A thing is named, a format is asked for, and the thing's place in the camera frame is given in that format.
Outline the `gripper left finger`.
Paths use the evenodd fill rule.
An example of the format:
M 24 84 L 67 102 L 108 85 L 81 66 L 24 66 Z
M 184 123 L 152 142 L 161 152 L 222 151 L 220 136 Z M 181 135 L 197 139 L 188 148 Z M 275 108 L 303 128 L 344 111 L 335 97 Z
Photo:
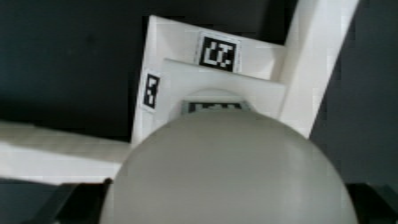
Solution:
M 21 224 L 54 224 L 58 222 L 56 215 L 62 211 L 74 189 L 74 184 L 62 184 L 56 187 L 33 217 L 23 221 Z

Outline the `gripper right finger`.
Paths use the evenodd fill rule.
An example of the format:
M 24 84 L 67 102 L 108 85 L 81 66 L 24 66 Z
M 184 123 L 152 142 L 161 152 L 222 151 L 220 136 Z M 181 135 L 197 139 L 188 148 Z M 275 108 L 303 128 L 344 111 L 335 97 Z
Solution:
M 398 192 L 387 185 L 346 185 L 358 224 L 398 224 Z

